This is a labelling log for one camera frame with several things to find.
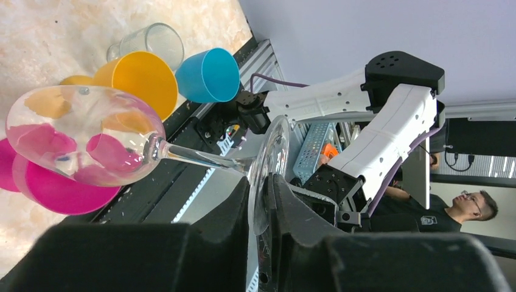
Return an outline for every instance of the marble tabletop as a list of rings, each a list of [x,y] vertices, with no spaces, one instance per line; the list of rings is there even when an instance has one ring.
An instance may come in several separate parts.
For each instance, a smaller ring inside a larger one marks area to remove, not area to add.
[[[0,1],[0,122],[20,95],[70,75],[93,75],[111,44],[156,22],[179,33],[185,57],[212,47],[235,53],[251,38],[238,0]],[[64,217],[0,190],[0,276]]]

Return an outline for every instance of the blue basket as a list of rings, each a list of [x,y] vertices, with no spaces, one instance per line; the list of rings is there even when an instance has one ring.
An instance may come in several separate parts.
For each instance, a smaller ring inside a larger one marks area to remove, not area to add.
[[[315,172],[324,142],[332,130],[336,133],[334,123],[318,123],[310,127],[294,166],[294,174],[301,179],[303,184]],[[342,151],[340,145],[336,145],[336,148],[339,153]]]

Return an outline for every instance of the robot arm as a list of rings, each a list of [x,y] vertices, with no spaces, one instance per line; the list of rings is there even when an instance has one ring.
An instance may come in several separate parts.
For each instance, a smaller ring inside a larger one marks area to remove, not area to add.
[[[247,95],[245,104],[237,99],[237,107],[244,122],[252,121],[247,124],[255,133],[263,133],[267,121],[279,115],[299,122],[351,112],[376,113],[354,143],[319,168],[304,186],[331,197],[341,210],[348,200],[350,211],[360,213],[378,197],[393,166],[408,157],[413,141],[440,127],[444,106],[435,96],[443,89],[443,69],[404,52],[387,52],[345,77],[256,94],[254,99]]]

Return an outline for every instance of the transparent glass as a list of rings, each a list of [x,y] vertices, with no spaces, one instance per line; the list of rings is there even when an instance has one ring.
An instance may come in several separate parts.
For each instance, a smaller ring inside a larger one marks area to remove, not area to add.
[[[108,61],[120,58],[130,52],[145,50],[162,58],[175,71],[184,59],[184,47],[178,33],[164,23],[154,23],[125,36],[108,49]]]
[[[249,222],[257,234],[267,227],[263,181],[269,173],[284,175],[290,134],[287,119],[277,117],[256,157],[224,158],[168,143],[158,115],[137,97],[79,85],[24,94],[11,107],[5,130],[11,146],[28,160],[96,186],[138,181],[165,158],[246,176],[251,185]]]

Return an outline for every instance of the shirt logo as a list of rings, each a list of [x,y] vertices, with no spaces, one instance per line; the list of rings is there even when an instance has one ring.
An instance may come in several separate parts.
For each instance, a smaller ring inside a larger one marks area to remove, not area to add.
[[[433,225],[433,224],[437,224],[437,218],[435,218],[435,216],[421,217],[421,225]]]

